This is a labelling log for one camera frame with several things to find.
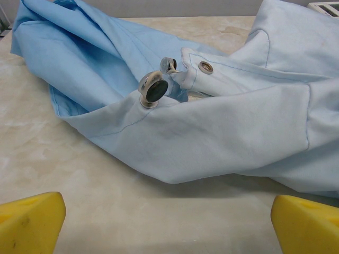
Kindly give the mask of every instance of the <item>metal ring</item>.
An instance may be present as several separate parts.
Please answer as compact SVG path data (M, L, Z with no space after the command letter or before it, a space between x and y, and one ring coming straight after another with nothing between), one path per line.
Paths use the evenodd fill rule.
M208 74L208 75L212 74L214 71L212 65L210 65L208 62L202 61L199 63L198 67L199 67L199 70L201 70L203 73Z

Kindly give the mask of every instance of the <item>table surface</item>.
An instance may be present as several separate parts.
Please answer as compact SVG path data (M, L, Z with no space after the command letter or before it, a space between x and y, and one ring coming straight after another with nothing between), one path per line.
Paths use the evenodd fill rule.
M254 17L128 19L214 46L240 48ZM56 118L47 84L0 41L0 203L61 192L61 253L281 253L270 209L299 194L268 178L226 175L169 185L144 176Z

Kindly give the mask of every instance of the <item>cloth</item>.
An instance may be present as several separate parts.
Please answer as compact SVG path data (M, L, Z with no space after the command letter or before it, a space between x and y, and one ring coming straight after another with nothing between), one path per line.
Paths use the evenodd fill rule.
M338 42L338 20L279 0L263 1L230 56L80 0L21 0L12 52L49 83L58 117L143 174L172 184L268 176L339 197ZM182 72L146 109L138 82L163 57ZM190 90L209 97L188 102Z

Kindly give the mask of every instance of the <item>yellow foam block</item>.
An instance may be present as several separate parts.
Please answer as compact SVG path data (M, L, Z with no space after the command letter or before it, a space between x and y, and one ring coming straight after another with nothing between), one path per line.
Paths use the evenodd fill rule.
M52 254L65 216L58 192L0 205L0 254Z
M339 253L339 208L281 195L271 220L284 254Z

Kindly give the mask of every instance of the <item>light blue bag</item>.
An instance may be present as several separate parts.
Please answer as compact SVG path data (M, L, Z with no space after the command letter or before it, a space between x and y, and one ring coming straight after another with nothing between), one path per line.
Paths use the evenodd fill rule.
M50 84L57 116L135 170L173 184L268 176L338 197L338 20L264 0L230 56L80 0L21 0L13 31L12 52ZM164 57L181 72L145 108L138 83Z

